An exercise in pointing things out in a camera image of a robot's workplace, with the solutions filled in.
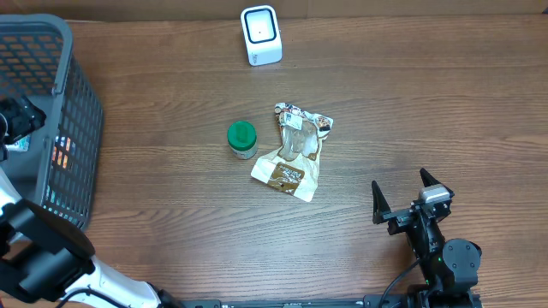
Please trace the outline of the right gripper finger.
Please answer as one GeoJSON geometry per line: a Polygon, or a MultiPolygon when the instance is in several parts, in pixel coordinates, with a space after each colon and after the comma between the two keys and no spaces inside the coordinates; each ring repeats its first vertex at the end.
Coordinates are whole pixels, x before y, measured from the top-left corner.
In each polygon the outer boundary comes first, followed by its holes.
{"type": "Polygon", "coordinates": [[[372,222],[374,224],[383,223],[386,221],[385,217],[391,213],[391,209],[376,181],[372,181],[372,197],[373,197],[372,222]]]}
{"type": "Polygon", "coordinates": [[[434,176],[432,176],[425,168],[420,169],[420,178],[424,187],[441,185],[441,182],[438,181],[434,176]]]}

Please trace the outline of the orange tissue pack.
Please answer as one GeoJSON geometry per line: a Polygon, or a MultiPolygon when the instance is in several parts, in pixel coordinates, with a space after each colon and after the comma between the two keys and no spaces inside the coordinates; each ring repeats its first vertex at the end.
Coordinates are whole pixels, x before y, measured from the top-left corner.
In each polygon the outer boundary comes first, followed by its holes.
{"type": "Polygon", "coordinates": [[[76,143],[67,136],[56,136],[51,156],[51,161],[61,166],[63,169],[69,169],[73,161],[72,156],[76,153],[76,143]]]}

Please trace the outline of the beige snack pouch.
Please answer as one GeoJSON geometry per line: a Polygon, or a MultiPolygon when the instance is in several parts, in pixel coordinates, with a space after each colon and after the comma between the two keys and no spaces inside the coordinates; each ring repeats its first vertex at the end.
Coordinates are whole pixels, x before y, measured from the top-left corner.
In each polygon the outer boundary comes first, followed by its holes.
{"type": "Polygon", "coordinates": [[[278,103],[274,110],[282,145],[259,157],[251,176],[279,192],[310,202],[318,188],[322,146],[334,120],[293,104],[278,103]]]}

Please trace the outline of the green lid jar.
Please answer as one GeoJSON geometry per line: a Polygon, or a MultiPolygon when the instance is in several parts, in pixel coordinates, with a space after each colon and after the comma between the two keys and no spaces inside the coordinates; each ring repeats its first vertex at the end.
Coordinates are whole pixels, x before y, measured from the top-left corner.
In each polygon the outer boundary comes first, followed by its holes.
{"type": "Polygon", "coordinates": [[[236,121],[227,131],[227,141],[234,155],[243,160],[252,158],[257,150],[257,133],[248,121],[236,121]]]}

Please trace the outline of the blue tissue pack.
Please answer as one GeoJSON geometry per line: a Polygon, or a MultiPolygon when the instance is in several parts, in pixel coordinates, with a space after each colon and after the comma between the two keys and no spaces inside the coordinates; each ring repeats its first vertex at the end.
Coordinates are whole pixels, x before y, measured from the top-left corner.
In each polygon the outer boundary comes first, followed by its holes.
{"type": "Polygon", "coordinates": [[[22,139],[19,139],[18,141],[14,142],[14,144],[6,145],[6,148],[8,151],[26,152],[26,151],[29,151],[30,144],[31,144],[31,136],[27,135],[23,137],[22,139]]]}

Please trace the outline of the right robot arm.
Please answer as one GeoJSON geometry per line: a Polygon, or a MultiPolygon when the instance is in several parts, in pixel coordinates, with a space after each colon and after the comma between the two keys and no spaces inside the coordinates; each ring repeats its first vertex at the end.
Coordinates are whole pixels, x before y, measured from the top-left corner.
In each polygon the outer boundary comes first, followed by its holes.
{"type": "Polygon", "coordinates": [[[420,177],[424,187],[418,198],[407,209],[397,211],[390,208],[378,183],[372,182],[372,222],[386,223],[390,235],[405,233],[416,260],[382,294],[366,295],[364,306],[481,307],[480,296],[472,287],[479,281],[482,250],[469,240],[444,238],[438,224],[450,215],[455,193],[424,168],[420,177]],[[392,288],[416,267],[425,282],[408,287],[404,294],[392,295],[392,288]]]}

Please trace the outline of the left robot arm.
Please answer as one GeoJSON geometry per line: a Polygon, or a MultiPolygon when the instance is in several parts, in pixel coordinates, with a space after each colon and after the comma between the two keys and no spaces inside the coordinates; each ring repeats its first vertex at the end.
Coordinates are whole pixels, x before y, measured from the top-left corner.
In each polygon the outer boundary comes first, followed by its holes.
{"type": "Polygon", "coordinates": [[[98,260],[84,235],[100,133],[60,128],[51,101],[1,101],[1,289],[34,303],[177,307],[166,291],[98,260]]]}

